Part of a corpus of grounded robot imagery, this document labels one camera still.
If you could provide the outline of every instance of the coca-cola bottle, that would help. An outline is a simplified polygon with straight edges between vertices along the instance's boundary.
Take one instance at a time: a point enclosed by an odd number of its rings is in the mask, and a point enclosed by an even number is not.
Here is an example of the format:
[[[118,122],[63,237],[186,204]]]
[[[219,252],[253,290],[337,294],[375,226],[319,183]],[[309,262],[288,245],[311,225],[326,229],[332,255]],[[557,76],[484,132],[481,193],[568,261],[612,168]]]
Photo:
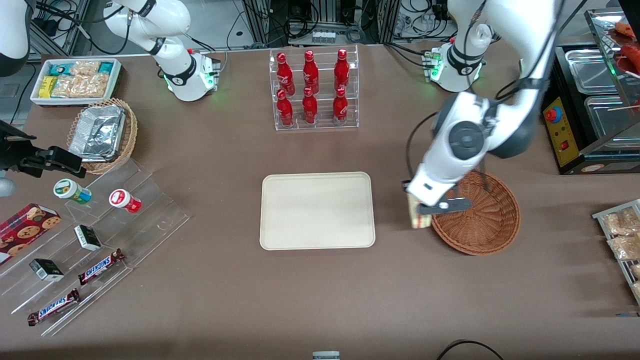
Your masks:
[[[347,121],[347,107],[349,106],[349,102],[344,97],[345,94],[344,87],[339,87],[335,92],[336,97],[333,100],[333,123],[342,126]]]
[[[276,107],[278,108],[278,116],[280,117],[280,122],[284,127],[292,127],[293,107],[291,106],[291,101],[287,99],[287,94],[282,89],[278,89],[276,95],[278,96]]]
[[[293,85],[293,71],[287,63],[287,56],[284,53],[278,53],[276,55],[278,60],[278,82],[280,88],[286,91],[288,96],[293,96],[296,93],[296,86]]]
[[[347,62],[347,51],[345,49],[338,50],[338,61],[333,68],[333,75],[335,76],[334,87],[335,91],[338,91],[340,86],[347,88],[349,85],[349,63]]]
[[[307,124],[315,124],[318,116],[318,101],[314,96],[314,91],[311,86],[305,88],[305,98],[302,99],[302,107],[305,110],[305,121]]]
[[[305,67],[302,69],[302,73],[305,77],[305,86],[309,86],[314,94],[317,94],[320,91],[318,65],[314,60],[314,52],[311,50],[305,51]]]

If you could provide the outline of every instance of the clear acrylic bottle rack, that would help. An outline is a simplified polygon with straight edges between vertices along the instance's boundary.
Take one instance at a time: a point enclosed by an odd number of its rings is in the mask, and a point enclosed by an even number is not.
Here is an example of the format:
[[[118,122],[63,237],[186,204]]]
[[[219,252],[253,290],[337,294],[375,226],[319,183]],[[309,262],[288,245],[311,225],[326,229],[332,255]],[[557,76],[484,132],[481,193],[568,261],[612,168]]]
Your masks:
[[[58,211],[62,222],[0,270],[0,301],[12,310],[12,314],[24,319],[24,326],[27,326],[30,313],[52,304],[72,289],[78,289],[82,298],[80,303],[67,306],[34,327],[42,336],[52,336],[62,330],[189,220],[175,201],[160,190],[151,173],[134,160],[111,169],[87,188],[92,191],[89,203],[80,205],[68,201]],[[142,208],[130,214],[111,206],[108,197],[117,188],[140,199]],[[74,232],[80,224],[93,227],[102,243],[100,250],[80,247]],[[80,286],[77,276],[118,248],[126,258]],[[40,280],[29,267],[36,258],[53,260],[65,274],[64,278],[58,282]]]
[[[318,103],[318,119],[314,125],[309,125],[304,119],[302,99],[304,98],[303,89],[305,88],[305,80],[302,75],[302,69],[305,66],[305,51],[313,50],[314,59],[318,65],[320,91],[315,95]],[[333,85],[333,68],[338,60],[338,50],[346,49],[347,62],[349,63],[349,85],[346,88],[346,99],[349,102],[347,107],[347,120],[344,125],[338,126],[333,123],[333,100],[335,99],[335,88]],[[276,103],[278,98],[276,92],[280,88],[278,83],[278,62],[276,55],[284,53],[287,56],[287,63],[293,71],[293,83],[296,86],[296,93],[289,97],[293,106],[293,126],[284,127],[278,116],[278,108]],[[271,100],[273,102],[273,118],[275,120],[276,130],[311,130],[311,129],[340,129],[349,127],[358,127],[360,124],[358,112],[358,98],[360,92],[358,89],[358,47],[351,46],[321,46],[321,47],[293,47],[287,49],[271,50],[269,52],[269,77],[271,79]]]

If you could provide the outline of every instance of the round brown basket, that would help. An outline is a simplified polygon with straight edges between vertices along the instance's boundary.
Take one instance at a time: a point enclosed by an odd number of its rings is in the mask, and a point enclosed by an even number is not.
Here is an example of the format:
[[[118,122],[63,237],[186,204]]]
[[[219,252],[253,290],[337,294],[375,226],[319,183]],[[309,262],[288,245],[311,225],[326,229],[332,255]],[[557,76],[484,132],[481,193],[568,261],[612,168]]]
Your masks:
[[[133,148],[136,145],[136,135],[138,135],[138,121],[136,120],[136,114],[131,111],[129,105],[126,102],[120,99],[108,99],[100,102],[96,102],[95,104],[89,105],[89,108],[96,108],[99,106],[107,106],[107,105],[118,105],[122,107],[127,112],[127,117],[125,119],[125,127],[122,129],[122,140],[120,141],[120,147],[118,148],[118,157],[115,161],[111,163],[83,163],[82,166],[86,169],[87,172],[95,175],[102,175],[107,170],[124,164],[130,157],[133,152]],[[69,131],[69,135],[67,135],[67,147],[71,145],[71,139],[74,137],[74,133],[76,132],[76,126],[78,124],[78,119],[80,118],[80,114],[76,116],[76,120],[71,125],[71,130]]]
[[[520,208],[511,190],[497,177],[469,172],[457,194],[472,206],[466,211],[433,215],[433,229],[452,248],[469,255],[491,255],[509,246],[520,230]]]

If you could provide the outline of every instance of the snack box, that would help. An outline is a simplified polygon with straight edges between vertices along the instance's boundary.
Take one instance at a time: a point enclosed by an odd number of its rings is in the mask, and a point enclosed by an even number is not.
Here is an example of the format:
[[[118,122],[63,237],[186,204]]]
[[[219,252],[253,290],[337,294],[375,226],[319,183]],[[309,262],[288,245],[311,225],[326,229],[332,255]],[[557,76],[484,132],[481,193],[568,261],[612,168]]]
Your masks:
[[[37,204],[29,204],[18,211],[0,224],[0,265],[60,222],[57,212]]]
[[[100,61],[103,63],[109,62],[113,63],[113,67],[111,68],[111,74],[109,75],[109,81],[107,82],[107,89],[104,91],[104,95],[102,97],[78,97],[74,99],[65,99],[65,98],[55,98],[55,97],[40,97],[39,91],[42,86],[42,81],[46,76],[49,75],[49,71],[52,67],[63,65],[67,63],[74,63],[75,61]],[[118,75],[120,74],[120,69],[122,65],[116,58],[65,58],[65,59],[53,59],[46,60],[42,64],[42,68],[40,69],[40,73],[38,74],[38,79],[33,86],[33,91],[31,92],[31,102],[34,104],[43,106],[43,107],[51,107],[51,106],[84,106],[87,104],[93,104],[95,102],[99,102],[102,100],[108,100],[111,98],[113,91],[116,88],[116,84],[118,82]]]

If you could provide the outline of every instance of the red switch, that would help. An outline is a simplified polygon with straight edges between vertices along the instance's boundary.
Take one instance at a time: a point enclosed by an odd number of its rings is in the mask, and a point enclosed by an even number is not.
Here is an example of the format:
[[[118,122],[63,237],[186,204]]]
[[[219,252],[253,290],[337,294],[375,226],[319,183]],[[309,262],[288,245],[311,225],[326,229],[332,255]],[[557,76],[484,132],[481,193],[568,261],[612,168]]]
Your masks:
[[[558,113],[556,110],[554,109],[547,110],[547,112],[545,113],[545,120],[549,122],[553,122],[557,116],[558,116]]]

